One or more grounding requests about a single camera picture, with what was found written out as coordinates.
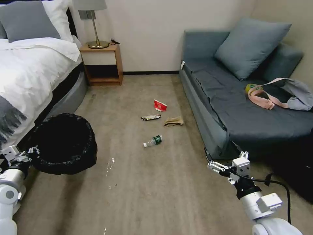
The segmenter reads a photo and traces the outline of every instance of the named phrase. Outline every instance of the cable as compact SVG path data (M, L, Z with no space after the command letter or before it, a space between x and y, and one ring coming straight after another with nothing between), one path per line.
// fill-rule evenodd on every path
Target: cable
M235 175L241 177L241 178L244 178L244 179L247 179L247 180L251 180L251 181L254 181L254 182L262 182L262 183L275 183L275 184L279 184L281 186L283 186L285 189L286 189L286 192L287 192L287 216L288 216L288 223L291 224L291 216L290 216L290 209L291 209L291 203L290 203L290 191L289 191L289 188L279 182L279 181L275 181L275 180L258 180L258 179L254 179L254 178L248 178L248 177L245 177L245 176L241 176L239 174L237 174L236 172L233 172Z
M113 42L114 44L112 44L112 43L109 43L110 45L112 45L112 46L114 46L114 45L116 45L116 44L120 44L119 42L117 42L117 41L115 41L114 39L111 39L111 42Z

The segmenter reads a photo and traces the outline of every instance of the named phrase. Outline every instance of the water bottle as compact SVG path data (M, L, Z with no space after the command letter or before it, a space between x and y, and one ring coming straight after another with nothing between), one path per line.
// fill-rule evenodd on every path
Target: water bottle
M156 137L153 137L152 140L148 141L147 143L143 143L143 146L146 148L147 146L157 145L161 142L162 142L162 136L157 135Z

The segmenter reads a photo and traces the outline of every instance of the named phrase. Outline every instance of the black trash bag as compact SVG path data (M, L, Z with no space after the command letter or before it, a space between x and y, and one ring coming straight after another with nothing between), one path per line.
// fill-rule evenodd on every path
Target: black trash bag
M97 143L89 122L63 113L44 120L32 134L28 146L37 146L40 156L32 165L49 174L73 175L97 161Z

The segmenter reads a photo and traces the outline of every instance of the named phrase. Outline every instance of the table lamp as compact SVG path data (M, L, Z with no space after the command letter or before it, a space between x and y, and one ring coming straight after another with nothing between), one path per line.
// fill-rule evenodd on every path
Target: table lamp
M93 10L104 10L107 8L104 0L73 0L74 8L77 10L93 11ZM96 40L88 42L88 47L92 49L101 49L109 46L106 41L100 41L97 34L97 29L95 25L95 19L93 14L91 14L92 23L94 25Z

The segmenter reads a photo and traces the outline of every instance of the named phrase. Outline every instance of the white duvet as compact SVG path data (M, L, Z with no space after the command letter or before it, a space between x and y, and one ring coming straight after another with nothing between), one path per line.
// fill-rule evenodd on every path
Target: white duvet
M52 91L81 63L75 43L54 39L27 39L8 43L0 39L0 95L27 120L2 146L17 144L52 99Z

